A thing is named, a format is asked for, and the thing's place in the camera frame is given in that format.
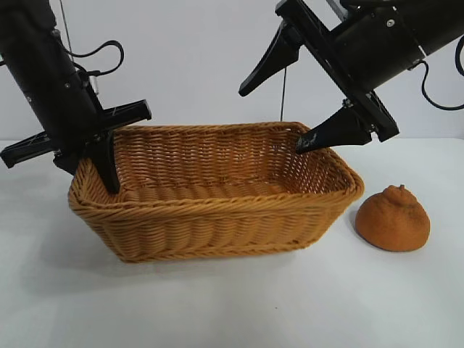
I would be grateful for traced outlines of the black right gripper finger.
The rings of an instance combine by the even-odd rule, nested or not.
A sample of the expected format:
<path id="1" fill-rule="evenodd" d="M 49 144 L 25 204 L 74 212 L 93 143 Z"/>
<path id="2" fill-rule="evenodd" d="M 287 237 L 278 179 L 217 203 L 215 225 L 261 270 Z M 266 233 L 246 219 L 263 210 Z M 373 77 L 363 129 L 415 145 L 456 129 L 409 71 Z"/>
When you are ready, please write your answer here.
<path id="1" fill-rule="evenodd" d="M 295 145 L 297 154 L 334 146 L 363 146 L 372 141 L 355 107 L 342 107 L 315 128 L 302 134 Z"/>
<path id="2" fill-rule="evenodd" d="M 263 57 L 241 83 L 239 95 L 249 95 L 267 79 L 297 62 L 301 46 L 302 37 L 297 29 L 283 20 Z"/>

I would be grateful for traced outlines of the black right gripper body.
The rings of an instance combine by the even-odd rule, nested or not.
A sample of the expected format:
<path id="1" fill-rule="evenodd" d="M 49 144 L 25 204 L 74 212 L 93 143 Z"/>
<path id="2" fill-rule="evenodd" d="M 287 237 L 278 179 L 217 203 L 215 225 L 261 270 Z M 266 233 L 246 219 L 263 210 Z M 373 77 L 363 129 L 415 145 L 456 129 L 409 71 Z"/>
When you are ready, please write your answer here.
<path id="1" fill-rule="evenodd" d="M 355 107 L 366 130 L 379 141 L 399 133 L 375 89 L 423 58 L 417 41 L 394 7 L 356 11 L 329 30 L 303 1 L 280 1 L 278 16 L 293 25 L 307 50 Z"/>

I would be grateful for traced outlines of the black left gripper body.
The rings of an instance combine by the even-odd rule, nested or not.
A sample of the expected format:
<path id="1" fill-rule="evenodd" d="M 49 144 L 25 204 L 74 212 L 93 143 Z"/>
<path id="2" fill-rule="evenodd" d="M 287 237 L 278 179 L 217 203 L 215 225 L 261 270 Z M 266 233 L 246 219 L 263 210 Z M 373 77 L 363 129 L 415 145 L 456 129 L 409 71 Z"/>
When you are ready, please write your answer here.
<path id="1" fill-rule="evenodd" d="M 1 152 L 7 167 L 48 152 L 81 157 L 111 131 L 151 117 L 144 100 L 103 108 L 89 81 L 100 71 L 76 67 L 58 35 L 3 38 L 1 55 L 43 128 Z"/>

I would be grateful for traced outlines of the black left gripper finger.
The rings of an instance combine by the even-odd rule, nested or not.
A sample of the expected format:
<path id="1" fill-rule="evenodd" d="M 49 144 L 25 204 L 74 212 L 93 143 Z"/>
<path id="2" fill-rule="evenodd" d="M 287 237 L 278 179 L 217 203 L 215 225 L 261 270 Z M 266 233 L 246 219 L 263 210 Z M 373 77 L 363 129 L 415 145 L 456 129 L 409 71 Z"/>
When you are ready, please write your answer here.
<path id="1" fill-rule="evenodd" d="M 97 136 L 86 147 L 86 156 L 93 162 L 102 183 L 110 194 L 118 194 L 120 182 L 115 164 L 114 133 Z"/>
<path id="2" fill-rule="evenodd" d="M 66 148 L 54 153 L 54 164 L 61 170 L 74 175 L 80 160 L 86 156 L 86 147 Z"/>

